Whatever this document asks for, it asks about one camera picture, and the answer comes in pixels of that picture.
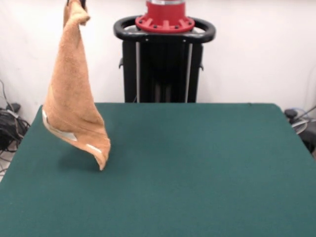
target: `green felt surface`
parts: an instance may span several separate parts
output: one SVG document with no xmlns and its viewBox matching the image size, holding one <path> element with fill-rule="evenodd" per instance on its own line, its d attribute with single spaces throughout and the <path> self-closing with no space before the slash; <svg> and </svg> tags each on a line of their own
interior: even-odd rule
<svg viewBox="0 0 316 237">
<path fill-rule="evenodd" d="M 39 113 L 0 183 L 1 236 L 316 236 L 316 164 L 277 106 L 97 106 L 104 172 Z"/>
</svg>

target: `white wall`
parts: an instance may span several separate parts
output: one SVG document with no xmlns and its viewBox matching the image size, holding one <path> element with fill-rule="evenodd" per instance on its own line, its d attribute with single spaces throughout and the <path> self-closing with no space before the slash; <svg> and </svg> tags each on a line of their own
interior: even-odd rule
<svg viewBox="0 0 316 237">
<path fill-rule="evenodd" d="M 66 0 L 2 0 L 0 78 L 11 102 L 32 121 L 43 103 L 62 32 Z M 187 13 L 212 22 L 205 45 L 199 102 L 316 103 L 315 0 L 187 0 Z M 113 24 L 142 14 L 145 0 L 87 0 L 82 29 L 96 102 L 123 102 L 121 41 Z"/>
</svg>

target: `black frame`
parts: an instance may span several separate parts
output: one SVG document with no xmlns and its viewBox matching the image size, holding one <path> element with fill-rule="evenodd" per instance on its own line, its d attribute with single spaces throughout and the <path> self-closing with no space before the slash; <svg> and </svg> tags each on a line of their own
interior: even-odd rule
<svg viewBox="0 0 316 237">
<path fill-rule="evenodd" d="M 125 102 L 194 103 L 197 99 L 202 43 L 212 41 L 215 27 L 193 18 L 194 30 L 178 34 L 145 32 L 135 26 L 138 16 L 126 17 L 114 25 L 115 35 L 123 40 Z"/>
</svg>

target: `red flange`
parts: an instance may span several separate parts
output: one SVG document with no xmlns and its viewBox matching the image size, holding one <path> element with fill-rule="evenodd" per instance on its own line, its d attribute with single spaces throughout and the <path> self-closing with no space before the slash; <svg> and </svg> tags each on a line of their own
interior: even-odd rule
<svg viewBox="0 0 316 237">
<path fill-rule="evenodd" d="M 193 29 L 195 22 L 185 16 L 185 0 L 147 0 L 148 12 L 136 18 L 136 25 L 155 33 L 183 33 Z"/>
</svg>

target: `orange towel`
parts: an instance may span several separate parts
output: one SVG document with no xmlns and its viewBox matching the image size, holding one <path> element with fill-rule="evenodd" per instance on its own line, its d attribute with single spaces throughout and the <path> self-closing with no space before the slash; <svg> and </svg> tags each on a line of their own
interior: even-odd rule
<svg viewBox="0 0 316 237">
<path fill-rule="evenodd" d="M 89 19 L 79 0 L 65 6 L 63 34 L 42 115 L 51 133 L 93 154 L 103 170 L 111 144 L 93 101 L 79 29 Z"/>
</svg>

